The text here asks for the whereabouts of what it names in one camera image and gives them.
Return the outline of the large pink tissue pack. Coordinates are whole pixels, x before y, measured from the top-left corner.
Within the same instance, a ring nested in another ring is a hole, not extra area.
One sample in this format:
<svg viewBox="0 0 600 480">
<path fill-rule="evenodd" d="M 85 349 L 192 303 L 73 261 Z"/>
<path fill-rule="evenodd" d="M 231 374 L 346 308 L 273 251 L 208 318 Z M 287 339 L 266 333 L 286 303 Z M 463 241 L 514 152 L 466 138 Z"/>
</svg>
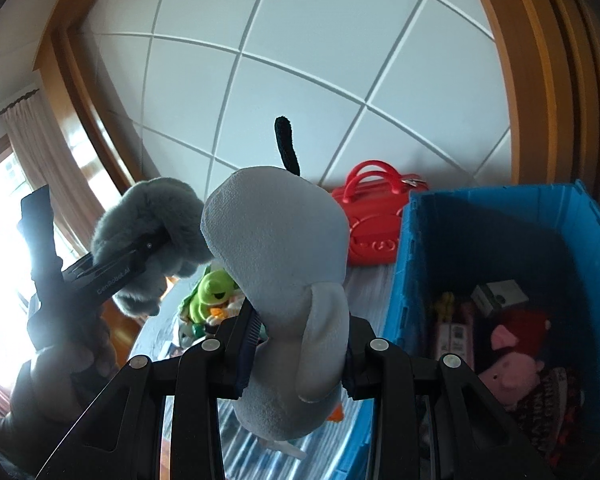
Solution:
<svg viewBox="0 0 600 480">
<path fill-rule="evenodd" d="M 474 359 L 474 317 L 475 308 L 471 302 L 465 302 L 460 310 L 452 315 L 451 322 L 439 322 L 437 325 L 434 358 L 441 359 L 447 353 L 459 356 L 472 370 Z"/>
</svg>

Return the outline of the red dress pig plush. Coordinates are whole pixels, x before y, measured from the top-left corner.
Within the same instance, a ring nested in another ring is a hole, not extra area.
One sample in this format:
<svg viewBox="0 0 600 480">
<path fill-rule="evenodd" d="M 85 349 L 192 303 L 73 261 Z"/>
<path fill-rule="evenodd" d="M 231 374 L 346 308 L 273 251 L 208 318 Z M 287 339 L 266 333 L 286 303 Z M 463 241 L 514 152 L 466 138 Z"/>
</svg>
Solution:
<svg viewBox="0 0 600 480">
<path fill-rule="evenodd" d="M 504 408 L 517 403 L 540 383 L 544 362 L 539 359 L 550 320 L 545 312 L 506 309 L 498 315 L 490 336 L 494 363 L 478 377 Z"/>
</svg>

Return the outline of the white green carton box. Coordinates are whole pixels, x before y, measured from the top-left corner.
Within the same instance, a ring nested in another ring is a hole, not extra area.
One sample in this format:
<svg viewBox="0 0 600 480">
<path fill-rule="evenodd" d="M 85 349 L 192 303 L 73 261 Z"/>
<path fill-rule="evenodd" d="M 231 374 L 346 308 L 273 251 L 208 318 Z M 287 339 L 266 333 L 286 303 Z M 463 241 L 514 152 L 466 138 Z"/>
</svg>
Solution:
<svg viewBox="0 0 600 480">
<path fill-rule="evenodd" d="M 500 281 L 477 285 L 471 293 L 471 300 L 487 318 L 501 310 L 523 306 L 529 297 L 516 281 Z"/>
</svg>

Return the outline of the white plush toy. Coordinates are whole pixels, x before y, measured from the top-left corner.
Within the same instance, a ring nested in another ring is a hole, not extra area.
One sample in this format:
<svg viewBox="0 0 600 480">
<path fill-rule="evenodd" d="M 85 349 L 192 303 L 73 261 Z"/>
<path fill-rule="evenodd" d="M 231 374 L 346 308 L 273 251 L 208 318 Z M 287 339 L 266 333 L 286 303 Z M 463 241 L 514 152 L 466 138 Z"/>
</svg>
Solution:
<svg viewBox="0 0 600 480">
<path fill-rule="evenodd" d="M 301 457 L 292 440 L 322 426 L 341 402 L 349 223 L 329 192 L 301 177 L 290 121 L 277 117 L 274 132 L 283 165 L 234 172 L 208 197 L 200 228 L 266 333 L 233 404 L 238 422 L 270 448 Z"/>
</svg>

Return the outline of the grey fluffy plush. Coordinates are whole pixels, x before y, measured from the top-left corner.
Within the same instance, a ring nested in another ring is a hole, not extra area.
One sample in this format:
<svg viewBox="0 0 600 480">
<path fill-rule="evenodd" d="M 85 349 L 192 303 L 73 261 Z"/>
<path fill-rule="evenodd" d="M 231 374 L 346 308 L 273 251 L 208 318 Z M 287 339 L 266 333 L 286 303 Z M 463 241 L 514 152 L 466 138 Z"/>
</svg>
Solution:
<svg viewBox="0 0 600 480">
<path fill-rule="evenodd" d="M 202 208 L 190 185 L 160 177 L 134 184 L 98 220 L 91 242 L 94 263 L 132 258 L 130 272 L 114 294 L 125 315 L 157 315 L 166 280 L 189 278 L 211 261 L 200 230 Z"/>
</svg>

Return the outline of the black cap with lettering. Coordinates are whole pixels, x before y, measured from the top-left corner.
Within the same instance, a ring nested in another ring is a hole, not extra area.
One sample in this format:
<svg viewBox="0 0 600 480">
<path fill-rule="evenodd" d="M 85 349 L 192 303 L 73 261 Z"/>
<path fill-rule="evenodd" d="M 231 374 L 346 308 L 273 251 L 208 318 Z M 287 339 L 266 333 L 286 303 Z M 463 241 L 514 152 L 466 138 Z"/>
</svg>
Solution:
<svg viewBox="0 0 600 480">
<path fill-rule="evenodd" d="M 568 368 L 555 367 L 518 402 L 515 415 L 521 433 L 548 466 L 556 467 L 566 452 L 583 400 L 577 377 Z"/>
</svg>

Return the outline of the beige curtain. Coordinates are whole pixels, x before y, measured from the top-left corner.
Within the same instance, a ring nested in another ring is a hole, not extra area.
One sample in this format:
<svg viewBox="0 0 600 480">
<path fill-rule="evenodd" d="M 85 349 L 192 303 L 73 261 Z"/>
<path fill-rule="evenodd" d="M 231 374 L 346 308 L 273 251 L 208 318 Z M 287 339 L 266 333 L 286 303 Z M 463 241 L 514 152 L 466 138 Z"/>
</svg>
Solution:
<svg viewBox="0 0 600 480">
<path fill-rule="evenodd" d="M 56 226 L 79 255 L 87 254 L 104 210 L 42 96 L 24 96 L 6 108 L 2 118 L 28 182 L 36 190 L 50 188 Z"/>
</svg>

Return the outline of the green frog plush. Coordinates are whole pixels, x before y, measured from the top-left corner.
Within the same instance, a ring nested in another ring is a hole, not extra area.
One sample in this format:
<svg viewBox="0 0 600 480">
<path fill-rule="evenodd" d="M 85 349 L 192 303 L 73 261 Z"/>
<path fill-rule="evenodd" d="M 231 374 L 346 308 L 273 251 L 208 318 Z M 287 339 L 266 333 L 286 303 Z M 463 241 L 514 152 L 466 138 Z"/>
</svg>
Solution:
<svg viewBox="0 0 600 480">
<path fill-rule="evenodd" d="M 207 266 L 204 275 L 178 307 L 178 315 L 195 325 L 219 323 L 230 317 L 230 303 L 240 289 L 224 269 Z"/>
</svg>

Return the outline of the blue plastic storage crate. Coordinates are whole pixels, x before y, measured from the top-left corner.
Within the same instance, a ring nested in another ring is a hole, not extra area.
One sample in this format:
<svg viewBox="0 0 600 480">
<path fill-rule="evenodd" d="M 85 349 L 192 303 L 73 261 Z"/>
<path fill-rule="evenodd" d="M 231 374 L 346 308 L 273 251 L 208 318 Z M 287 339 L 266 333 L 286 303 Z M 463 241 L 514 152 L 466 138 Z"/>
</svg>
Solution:
<svg viewBox="0 0 600 480">
<path fill-rule="evenodd" d="M 434 305 L 452 292 L 454 313 L 465 302 L 475 308 L 472 371 L 478 376 L 496 359 L 490 336 L 503 310 L 487 318 L 471 293 L 477 285 L 508 280 L 529 297 L 509 309 L 540 310 L 550 320 L 540 380 L 552 368 L 568 368 L 584 396 L 556 467 L 530 448 L 516 408 L 498 402 L 517 431 L 525 479 L 600 479 L 600 206 L 582 183 L 414 194 L 402 216 L 380 338 L 409 356 L 437 361 Z"/>
</svg>

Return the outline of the red bear suitcase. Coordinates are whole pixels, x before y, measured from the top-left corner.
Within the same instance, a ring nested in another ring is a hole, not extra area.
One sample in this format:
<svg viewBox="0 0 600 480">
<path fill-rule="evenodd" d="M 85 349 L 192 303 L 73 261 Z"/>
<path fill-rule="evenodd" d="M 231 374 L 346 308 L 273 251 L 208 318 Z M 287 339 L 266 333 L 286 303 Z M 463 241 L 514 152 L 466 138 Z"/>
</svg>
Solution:
<svg viewBox="0 0 600 480">
<path fill-rule="evenodd" d="M 349 222 L 349 266 L 396 262 L 402 212 L 412 194 L 428 191 L 418 174 L 400 174 L 382 160 L 366 160 L 332 191 Z"/>
</svg>

